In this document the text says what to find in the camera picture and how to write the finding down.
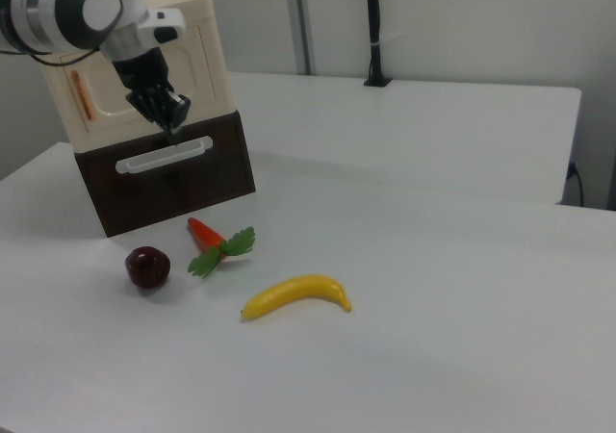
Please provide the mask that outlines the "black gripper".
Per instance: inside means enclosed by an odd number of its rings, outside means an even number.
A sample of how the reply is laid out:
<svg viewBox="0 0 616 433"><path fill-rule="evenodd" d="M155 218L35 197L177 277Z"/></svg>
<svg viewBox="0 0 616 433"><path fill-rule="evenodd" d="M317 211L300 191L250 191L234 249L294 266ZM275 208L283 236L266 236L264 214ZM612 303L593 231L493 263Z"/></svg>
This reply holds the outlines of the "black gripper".
<svg viewBox="0 0 616 433"><path fill-rule="evenodd" d="M122 85L130 91L126 95L129 104L148 122L156 123L171 145L176 144L191 100L183 94L169 93L167 109L159 104L159 93L155 89L172 91L162 50L150 49L135 58L113 62L113 67Z"/></svg>

